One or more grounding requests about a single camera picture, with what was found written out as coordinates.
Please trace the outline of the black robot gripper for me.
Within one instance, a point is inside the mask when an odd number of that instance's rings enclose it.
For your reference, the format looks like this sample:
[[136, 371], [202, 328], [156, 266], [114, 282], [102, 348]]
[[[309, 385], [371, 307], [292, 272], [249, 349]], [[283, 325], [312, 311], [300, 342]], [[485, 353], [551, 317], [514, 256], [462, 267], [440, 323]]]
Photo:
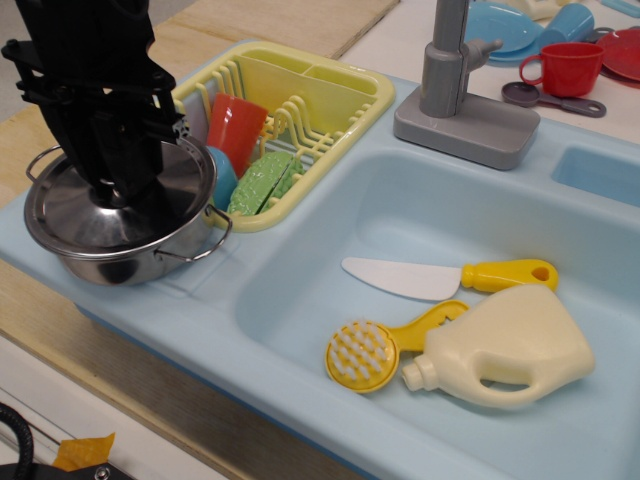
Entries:
[[181, 120], [170, 100], [176, 81], [149, 56], [148, 2], [17, 8], [29, 37], [8, 41], [2, 54], [19, 72], [24, 100], [40, 107], [85, 181], [112, 206], [130, 204], [162, 171], [160, 140], [174, 142]]

